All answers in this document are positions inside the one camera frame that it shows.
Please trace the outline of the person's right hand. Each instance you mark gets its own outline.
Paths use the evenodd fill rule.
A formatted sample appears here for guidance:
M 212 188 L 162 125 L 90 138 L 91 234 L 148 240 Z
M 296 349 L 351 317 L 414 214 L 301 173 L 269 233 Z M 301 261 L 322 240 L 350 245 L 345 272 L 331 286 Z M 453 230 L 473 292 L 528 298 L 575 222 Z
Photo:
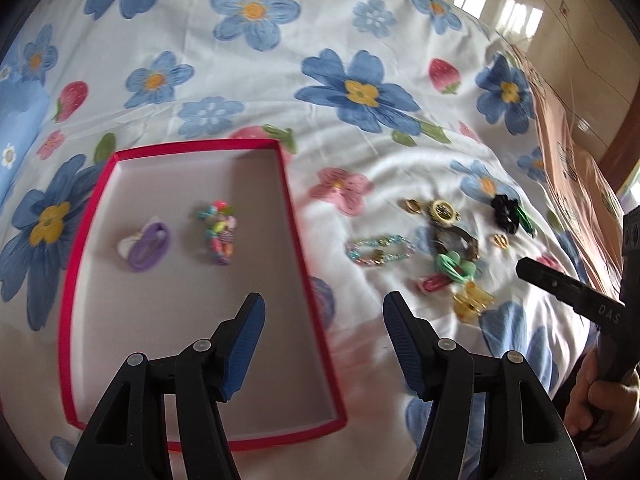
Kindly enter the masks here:
M 613 443 L 631 430 L 639 415 L 639 376 L 636 370 L 622 382 L 599 378 L 598 349 L 582 361 L 570 393 L 564 425 L 572 437 L 595 432 L 598 445 Z

